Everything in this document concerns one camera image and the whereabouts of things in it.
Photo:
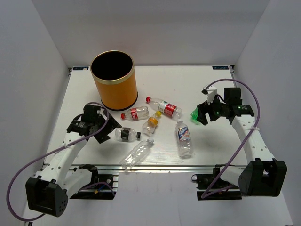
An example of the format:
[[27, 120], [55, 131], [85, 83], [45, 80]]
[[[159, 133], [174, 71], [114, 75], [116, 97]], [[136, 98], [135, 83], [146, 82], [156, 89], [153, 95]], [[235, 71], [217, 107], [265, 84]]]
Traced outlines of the green plastic bottle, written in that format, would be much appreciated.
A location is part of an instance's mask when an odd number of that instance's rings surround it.
[[191, 122], [193, 122], [195, 124], [199, 124], [199, 122], [197, 121], [197, 117], [198, 117], [198, 110], [195, 109], [190, 114], [190, 120], [191, 120]]

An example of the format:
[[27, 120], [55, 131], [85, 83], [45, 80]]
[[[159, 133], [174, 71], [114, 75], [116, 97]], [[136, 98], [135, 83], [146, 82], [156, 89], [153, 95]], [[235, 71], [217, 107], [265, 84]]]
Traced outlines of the black cap black label bottle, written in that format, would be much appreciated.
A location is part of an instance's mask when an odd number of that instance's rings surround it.
[[141, 133], [129, 127], [122, 127], [115, 129], [115, 137], [121, 142], [133, 142], [140, 140]]

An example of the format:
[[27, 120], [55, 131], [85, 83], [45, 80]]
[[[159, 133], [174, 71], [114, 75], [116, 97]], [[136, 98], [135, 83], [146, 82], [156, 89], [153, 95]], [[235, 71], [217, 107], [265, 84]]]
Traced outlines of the clear unlabelled plastic bottle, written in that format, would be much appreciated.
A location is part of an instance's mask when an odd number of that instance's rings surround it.
[[120, 161], [120, 165], [123, 169], [129, 171], [139, 162], [141, 162], [150, 152], [154, 144], [153, 138], [141, 141], [137, 144], [126, 157]]

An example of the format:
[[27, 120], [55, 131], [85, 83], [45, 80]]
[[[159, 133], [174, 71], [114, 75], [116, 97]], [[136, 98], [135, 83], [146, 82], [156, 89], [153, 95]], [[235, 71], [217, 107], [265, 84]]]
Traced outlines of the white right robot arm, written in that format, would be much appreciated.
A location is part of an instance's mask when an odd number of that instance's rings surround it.
[[204, 88], [202, 92], [207, 95], [207, 100], [197, 106], [196, 120], [203, 125], [221, 117], [229, 120], [241, 141], [239, 150], [244, 150], [247, 160], [244, 169], [233, 166], [231, 162], [216, 165], [202, 198], [212, 195], [210, 190], [214, 186], [222, 188], [226, 184], [225, 189], [236, 186], [243, 196], [279, 196], [287, 166], [284, 161], [276, 160], [267, 148], [252, 107], [243, 104], [241, 89], [225, 88], [223, 98], [214, 86]]

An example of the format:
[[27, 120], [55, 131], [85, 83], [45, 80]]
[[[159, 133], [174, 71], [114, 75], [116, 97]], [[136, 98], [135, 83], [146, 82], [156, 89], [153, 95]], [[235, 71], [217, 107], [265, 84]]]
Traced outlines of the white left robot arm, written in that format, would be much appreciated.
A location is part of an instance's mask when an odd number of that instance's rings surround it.
[[61, 216], [69, 198], [82, 188], [94, 188], [100, 184], [97, 167], [82, 164], [68, 176], [75, 158], [90, 138], [98, 143], [110, 139], [109, 134], [121, 125], [107, 109], [95, 102], [84, 106], [66, 130], [62, 150], [55, 153], [47, 166], [26, 184], [28, 207], [42, 214]]

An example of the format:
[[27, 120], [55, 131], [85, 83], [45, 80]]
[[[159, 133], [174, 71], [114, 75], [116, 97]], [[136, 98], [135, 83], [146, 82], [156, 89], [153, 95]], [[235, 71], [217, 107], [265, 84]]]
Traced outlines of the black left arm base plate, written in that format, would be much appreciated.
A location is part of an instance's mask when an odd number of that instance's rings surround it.
[[99, 174], [88, 189], [81, 189], [74, 194], [74, 200], [113, 200], [118, 188], [118, 174]]

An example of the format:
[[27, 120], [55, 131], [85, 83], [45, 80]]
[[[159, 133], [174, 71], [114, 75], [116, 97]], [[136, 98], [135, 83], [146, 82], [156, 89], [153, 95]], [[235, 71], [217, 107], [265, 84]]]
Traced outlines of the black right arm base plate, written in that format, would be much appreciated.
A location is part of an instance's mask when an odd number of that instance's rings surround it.
[[191, 176], [191, 181], [197, 185], [198, 201], [227, 201], [242, 199], [242, 195], [237, 186], [225, 189], [225, 187], [230, 186], [230, 183], [220, 179], [209, 190], [209, 193], [222, 188], [223, 190], [214, 193], [206, 198], [202, 198], [201, 196], [203, 195], [207, 187], [210, 185], [210, 183], [213, 181], [213, 174], [194, 174]]

